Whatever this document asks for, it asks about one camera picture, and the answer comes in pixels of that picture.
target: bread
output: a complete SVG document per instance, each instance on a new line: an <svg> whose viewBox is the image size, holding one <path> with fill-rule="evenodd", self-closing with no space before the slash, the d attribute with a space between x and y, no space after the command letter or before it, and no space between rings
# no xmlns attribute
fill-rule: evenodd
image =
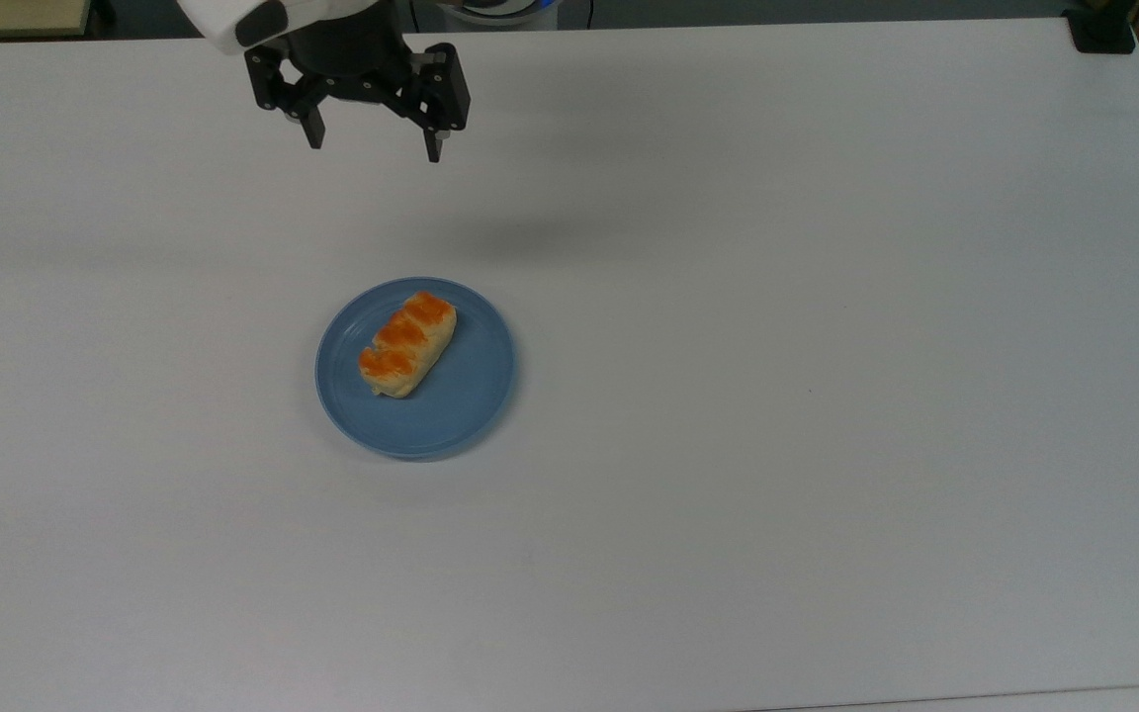
<svg viewBox="0 0 1139 712"><path fill-rule="evenodd" d="M358 373L372 393L407 398L437 363L452 334L456 308L428 292L417 292L358 355Z"/></svg>

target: table surface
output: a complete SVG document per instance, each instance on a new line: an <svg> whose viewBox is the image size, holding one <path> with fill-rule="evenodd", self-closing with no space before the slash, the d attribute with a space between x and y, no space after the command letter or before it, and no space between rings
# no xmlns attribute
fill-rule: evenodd
<svg viewBox="0 0 1139 712"><path fill-rule="evenodd" d="M0 46L0 711L1139 686L1139 55L453 41L437 166L338 101L313 153L203 41ZM521 359L439 463L312 386L418 273Z"/></svg>
<svg viewBox="0 0 1139 712"><path fill-rule="evenodd" d="M1139 688L825 707L827 712L1139 712Z"/></svg>

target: black bracket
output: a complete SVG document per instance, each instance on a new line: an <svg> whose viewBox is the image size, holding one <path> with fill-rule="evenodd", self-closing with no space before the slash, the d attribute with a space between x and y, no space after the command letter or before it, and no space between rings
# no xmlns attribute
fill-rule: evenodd
<svg viewBox="0 0 1139 712"><path fill-rule="evenodd" d="M1073 9L1062 13L1071 24L1075 49L1084 55L1131 55L1136 38L1129 15L1138 0L1111 0L1096 10Z"/></svg>

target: robotic arm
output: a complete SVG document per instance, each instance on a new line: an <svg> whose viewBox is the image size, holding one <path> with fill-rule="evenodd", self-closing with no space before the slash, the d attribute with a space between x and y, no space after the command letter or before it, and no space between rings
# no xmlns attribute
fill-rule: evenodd
<svg viewBox="0 0 1139 712"><path fill-rule="evenodd" d="M468 121L468 87L452 44L412 54L393 0L178 0L222 52L244 52L261 108L302 125L311 148L325 140L319 104L328 96L384 104L424 131L429 161ZM288 59L302 77L280 73Z"/></svg>

